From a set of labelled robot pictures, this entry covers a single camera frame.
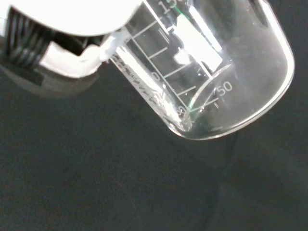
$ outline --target printed number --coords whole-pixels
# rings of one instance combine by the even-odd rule
[[[152,72],[152,77],[153,79],[155,79],[156,81],[160,80],[160,77],[158,76],[158,74],[156,72]]]
[[[223,86],[217,87],[220,96],[224,96],[227,92],[232,91],[233,87],[230,82],[224,82]]]
[[[186,113],[186,109],[182,106],[180,106],[178,108],[178,115],[181,116],[181,115],[184,115]]]

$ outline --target black fabric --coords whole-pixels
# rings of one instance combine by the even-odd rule
[[[114,66],[101,74],[57,101],[1,75],[0,229],[203,230],[230,137],[178,138]]]
[[[172,134],[112,65],[67,100],[0,73],[0,230],[307,230],[308,2],[276,6],[295,79],[268,114],[213,141]]]

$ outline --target white plastic part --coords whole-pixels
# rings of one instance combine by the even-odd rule
[[[41,24],[58,31],[95,36],[113,32],[125,25],[142,0],[1,0],[0,18],[10,6]]]
[[[88,46],[85,51],[76,56],[51,42],[40,65],[62,76],[81,78],[97,71],[102,62],[108,61],[118,46],[128,38],[125,30],[114,32],[107,37],[100,47]]]
[[[4,36],[6,18],[8,10],[10,8],[10,0],[1,0],[0,1],[0,36]]]

